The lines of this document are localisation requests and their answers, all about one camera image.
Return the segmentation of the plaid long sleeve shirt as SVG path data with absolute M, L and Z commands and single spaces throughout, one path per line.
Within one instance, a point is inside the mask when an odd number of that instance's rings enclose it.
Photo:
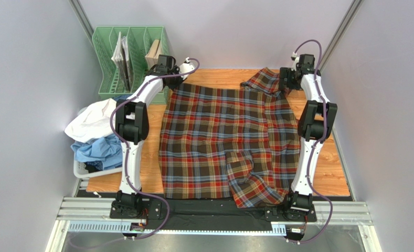
M 231 197 L 238 208 L 282 204 L 300 155 L 288 94 L 268 68 L 239 89 L 189 83 L 175 89 L 158 153 L 164 196 Z

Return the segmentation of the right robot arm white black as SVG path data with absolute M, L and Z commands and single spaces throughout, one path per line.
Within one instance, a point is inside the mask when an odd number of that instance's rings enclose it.
M 292 67 L 280 69 L 281 85 L 305 93 L 306 104 L 298 124 L 300 156 L 283 215 L 290 221 L 303 220 L 313 210 L 313 180 L 324 142 L 330 137 L 337 114 L 337 104 L 330 102 L 315 68 L 315 57 L 293 53 Z

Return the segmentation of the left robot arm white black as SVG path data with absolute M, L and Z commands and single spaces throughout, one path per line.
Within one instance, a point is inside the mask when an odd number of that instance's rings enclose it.
M 174 57 L 159 55 L 157 64 L 146 73 L 142 84 L 125 100 L 119 100 L 110 116 L 110 127 L 121 141 L 122 177 L 119 191 L 112 202 L 110 217 L 144 218 L 140 179 L 141 157 L 150 130 L 148 107 L 164 88 L 175 89 L 199 66 L 198 60 L 186 58 L 177 65 Z

